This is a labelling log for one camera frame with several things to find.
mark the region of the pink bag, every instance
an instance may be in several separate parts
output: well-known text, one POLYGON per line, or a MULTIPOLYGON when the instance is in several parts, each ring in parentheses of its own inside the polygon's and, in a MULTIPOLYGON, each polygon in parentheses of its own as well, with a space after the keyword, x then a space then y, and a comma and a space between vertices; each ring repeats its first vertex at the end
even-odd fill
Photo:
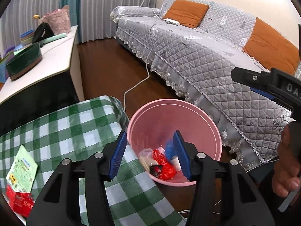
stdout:
POLYGON ((55 35, 69 33, 71 31, 69 5, 65 5, 62 9, 57 9, 52 13, 45 14, 39 19, 39 25, 42 22, 48 23, 55 35))

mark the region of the black bag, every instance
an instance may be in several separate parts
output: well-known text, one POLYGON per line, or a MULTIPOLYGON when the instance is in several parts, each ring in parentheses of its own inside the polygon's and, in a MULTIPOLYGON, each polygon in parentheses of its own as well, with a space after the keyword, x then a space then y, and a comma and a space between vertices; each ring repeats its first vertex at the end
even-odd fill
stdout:
POLYGON ((54 33, 53 33, 52 29, 50 28, 49 24, 43 22, 37 27, 35 33, 33 34, 32 44, 39 42, 41 40, 47 39, 52 36, 54 36, 54 33))

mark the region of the snack package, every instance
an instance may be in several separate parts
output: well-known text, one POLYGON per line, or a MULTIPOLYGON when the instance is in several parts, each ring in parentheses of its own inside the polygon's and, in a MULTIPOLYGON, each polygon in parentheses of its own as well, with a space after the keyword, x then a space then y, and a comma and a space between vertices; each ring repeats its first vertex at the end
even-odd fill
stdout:
POLYGON ((28 217, 33 208, 33 198, 30 193, 14 192, 10 185, 6 187, 6 195, 11 209, 24 217, 28 217))
POLYGON ((162 172, 162 165, 153 165, 150 166, 150 174, 152 174, 153 176, 159 178, 161 172, 162 172))
MULTIPOLYGON (((175 168, 168 162, 166 157, 162 153, 159 152, 159 150, 157 150, 157 149, 153 150, 153 159, 156 160, 159 165, 163 166, 161 168, 161 173, 157 176, 159 179, 168 180, 168 179, 173 178, 176 175, 177 171, 175 170, 175 168)), ((151 170, 158 173, 159 168, 151 167, 151 170)))
POLYGON ((21 145, 6 176, 7 182, 13 191, 30 193, 33 181, 36 178, 37 168, 38 165, 35 160, 21 145))

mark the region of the trash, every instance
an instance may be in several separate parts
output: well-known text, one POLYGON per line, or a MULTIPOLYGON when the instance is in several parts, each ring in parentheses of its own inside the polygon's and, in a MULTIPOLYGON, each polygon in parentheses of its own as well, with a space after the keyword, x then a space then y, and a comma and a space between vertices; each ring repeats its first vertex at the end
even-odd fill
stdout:
POLYGON ((147 172, 150 172, 150 166, 157 165, 158 162, 153 159, 153 150, 152 149, 144 149, 139 155, 139 161, 141 165, 147 172))
POLYGON ((172 179, 176 175, 177 171, 175 170, 175 168, 168 162, 166 157, 159 152, 159 150, 153 150, 153 159, 156 160, 159 165, 163 166, 161 173, 158 176, 159 179, 168 180, 172 179))
POLYGON ((153 165, 150 166, 150 174, 159 178, 162 172, 163 165, 153 165))
POLYGON ((153 150, 152 149, 144 149, 142 151, 139 152, 138 154, 138 158, 144 156, 144 157, 148 157, 150 155, 153 155, 153 150))
POLYGON ((155 161, 153 158, 153 156, 141 156, 139 158, 139 161, 141 163, 141 165, 144 167, 144 169, 147 171, 147 172, 150 172, 150 166, 152 165, 158 165, 158 162, 155 161))
POLYGON ((170 163, 173 165, 173 167, 175 168, 175 170, 176 170, 177 172, 179 172, 179 171, 182 170, 182 169, 181 169, 180 162, 179 162, 179 159, 178 159, 177 156, 174 157, 174 158, 170 161, 170 163))
POLYGON ((6 180, 15 192, 30 193, 38 165, 23 145, 20 146, 6 180))
POLYGON ((177 156, 175 147, 173 146, 173 140, 169 139, 165 145, 165 157, 168 161, 171 161, 174 156, 177 156))
POLYGON ((162 148, 162 146, 160 146, 159 148, 157 148, 157 150, 159 150, 159 152, 163 155, 165 155, 165 150, 162 148))
POLYGON ((28 217, 34 201, 30 193, 15 192, 10 185, 6 187, 6 195, 11 209, 24 217, 28 217))

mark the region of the gray curtain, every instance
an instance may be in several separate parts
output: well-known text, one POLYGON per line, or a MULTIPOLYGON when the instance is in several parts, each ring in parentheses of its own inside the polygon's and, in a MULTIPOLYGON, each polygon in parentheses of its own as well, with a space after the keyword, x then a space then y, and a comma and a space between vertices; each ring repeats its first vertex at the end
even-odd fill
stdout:
MULTIPOLYGON (((116 24, 109 19, 119 5, 139 6, 143 0, 81 0, 82 41, 112 37, 116 24)), ((155 7, 156 0, 145 0, 143 6, 155 7)))
POLYGON ((0 18, 0 53, 13 45, 19 45, 19 36, 37 28, 35 14, 44 15, 59 7, 60 0, 11 0, 0 18))
MULTIPOLYGON (((119 5, 139 6, 142 0, 12 0, 0 18, 0 53, 12 46, 19 45, 19 36, 36 29, 37 20, 34 14, 40 16, 70 5, 73 24, 79 26, 79 39, 103 39, 115 35, 116 24, 109 17, 111 11, 119 5)), ((156 0, 145 0, 143 6, 155 7, 156 0)))

